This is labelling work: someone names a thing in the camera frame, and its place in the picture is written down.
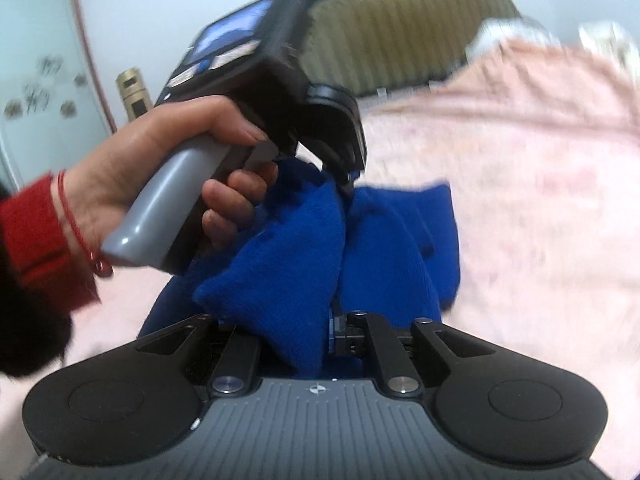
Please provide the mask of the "red sleeve forearm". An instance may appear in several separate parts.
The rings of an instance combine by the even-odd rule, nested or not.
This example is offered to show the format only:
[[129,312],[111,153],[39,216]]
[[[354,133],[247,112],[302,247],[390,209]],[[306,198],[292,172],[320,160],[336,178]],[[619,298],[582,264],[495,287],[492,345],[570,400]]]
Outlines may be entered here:
[[1,191],[1,373],[26,377],[62,356],[72,313],[96,299],[58,218],[52,174]]

